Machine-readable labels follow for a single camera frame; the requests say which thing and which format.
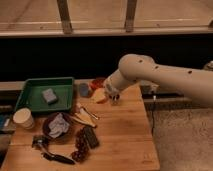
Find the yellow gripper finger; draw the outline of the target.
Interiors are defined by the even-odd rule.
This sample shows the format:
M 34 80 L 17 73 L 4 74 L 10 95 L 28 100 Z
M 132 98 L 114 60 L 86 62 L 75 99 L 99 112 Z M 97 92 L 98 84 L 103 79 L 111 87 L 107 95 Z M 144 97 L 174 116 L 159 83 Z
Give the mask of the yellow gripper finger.
M 96 89 L 91 99 L 97 104 L 105 103 L 107 101 L 105 90 L 103 88 Z

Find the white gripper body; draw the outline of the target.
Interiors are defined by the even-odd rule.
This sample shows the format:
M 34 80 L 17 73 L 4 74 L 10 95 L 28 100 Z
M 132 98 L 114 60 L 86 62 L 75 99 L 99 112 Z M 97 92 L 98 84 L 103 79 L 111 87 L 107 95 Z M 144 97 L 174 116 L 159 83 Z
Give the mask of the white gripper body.
M 116 96 L 121 93 L 122 88 L 122 79 L 120 76 L 113 76 L 110 75 L 105 81 L 104 81 L 104 89 L 108 96 Z

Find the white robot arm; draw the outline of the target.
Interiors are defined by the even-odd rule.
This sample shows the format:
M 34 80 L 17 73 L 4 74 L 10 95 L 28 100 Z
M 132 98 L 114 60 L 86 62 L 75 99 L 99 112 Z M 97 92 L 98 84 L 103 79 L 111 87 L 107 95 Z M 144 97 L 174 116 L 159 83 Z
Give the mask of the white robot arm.
M 114 97 L 128 87 L 146 80 L 185 95 L 195 103 L 213 108 L 213 71 L 160 65 L 150 56 L 127 54 L 118 69 L 103 83 L 104 95 Z

